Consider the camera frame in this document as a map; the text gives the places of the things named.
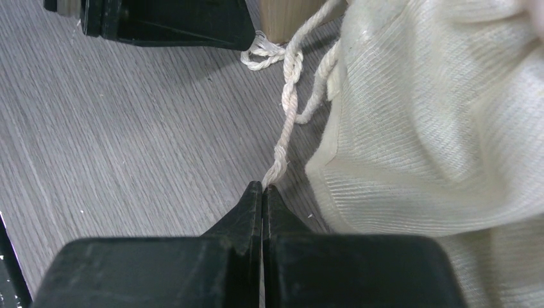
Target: wooden object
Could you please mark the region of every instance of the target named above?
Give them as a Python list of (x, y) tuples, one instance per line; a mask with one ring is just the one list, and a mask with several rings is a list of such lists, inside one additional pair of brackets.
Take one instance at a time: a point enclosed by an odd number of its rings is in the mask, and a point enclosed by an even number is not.
[[(270, 42), (288, 42), (296, 30), (325, 2), (326, 0), (260, 0), (261, 29)], [(341, 16), (345, 10), (346, 5), (339, 6), (325, 22)]]

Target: ribbed fabric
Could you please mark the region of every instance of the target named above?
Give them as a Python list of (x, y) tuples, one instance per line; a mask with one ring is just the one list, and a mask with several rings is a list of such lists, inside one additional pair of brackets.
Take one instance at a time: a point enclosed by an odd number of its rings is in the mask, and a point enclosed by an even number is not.
[(420, 234), (470, 307), (544, 307), (544, 46), (519, 0), (355, 0), (306, 172), (338, 232)]

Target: gray table surface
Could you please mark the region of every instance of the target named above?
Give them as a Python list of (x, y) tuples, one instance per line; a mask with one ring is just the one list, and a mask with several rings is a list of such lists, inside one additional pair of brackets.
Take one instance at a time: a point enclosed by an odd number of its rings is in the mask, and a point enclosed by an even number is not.
[[(339, 23), (308, 39), (302, 104)], [(124, 46), (41, 0), (1, 0), (0, 65), (0, 210), (32, 293), (73, 239), (201, 234), (273, 161), (281, 64), (256, 73), (235, 51)], [(279, 185), (320, 231), (303, 169), (327, 113), (295, 128)]]

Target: black object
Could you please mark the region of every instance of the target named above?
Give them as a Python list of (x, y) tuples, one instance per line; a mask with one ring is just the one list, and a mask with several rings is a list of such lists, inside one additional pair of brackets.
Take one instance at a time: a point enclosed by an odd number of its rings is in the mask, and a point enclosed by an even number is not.
[(21, 308), (28, 307), (32, 299), (17, 255), (6, 231), (4, 219), (0, 226), (0, 307)]
[(255, 38), (245, 0), (81, 0), (80, 18), (84, 34), (136, 46), (247, 50)]
[(201, 237), (83, 239), (53, 261), (34, 308), (466, 307), (434, 241), (313, 234), (252, 182)]

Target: white string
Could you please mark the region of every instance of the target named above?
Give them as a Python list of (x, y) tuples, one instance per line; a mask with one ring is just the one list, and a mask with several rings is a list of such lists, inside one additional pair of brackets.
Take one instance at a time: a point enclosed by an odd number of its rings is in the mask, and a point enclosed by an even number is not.
[[(336, 42), (331, 50), (323, 57), (323, 60), (316, 71), (316, 79), (314, 81), (312, 96), (310, 97), (309, 103), (302, 115), (297, 115), (298, 97), (296, 94), (296, 83), (300, 78), (303, 61), (300, 45), (304, 38), (313, 29), (317, 28), (341, 2), (342, 0), (328, 0), (317, 13), (310, 17), (310, 19), (297, 30), (290, 43), (287, 45), (284, 55), (282, 55), (284, 57), (285, 78), (285, 85), (282, 93), (282, 106), (285, 111), (285, 124), (280, 139), (274, 147), (274, 164), (264, 175), (264, 179), (262, 180), (263, 187), (277, 183), (285, 175), (285, 172), (287, 171), (287, 148), (289, 146), (289, 139), (291, 138), (295, 120), (297, 123), (306, 123), (309, 121), (315, 109), (317, 109), (321, 103), (325, 93), (328, 75), (336, 64), (338, 42)], [(280, 60), (280, 55), (277, 54), (276, 56), (278, 57), (278, 60), (275, 60), (277, 62)]]
[[(261, 62), (254, 62), (250, 59), (251, 55), (264, 56), (267, 59)], [(259, 71), (283, 60), (284, 57), (285, 49), (283, 47), (270, 42), (262, 31), (257, 31), (255, 33), (255, 40), (249, 50), (243, 51), (240, 54), (240, 61), (252, 71)]]

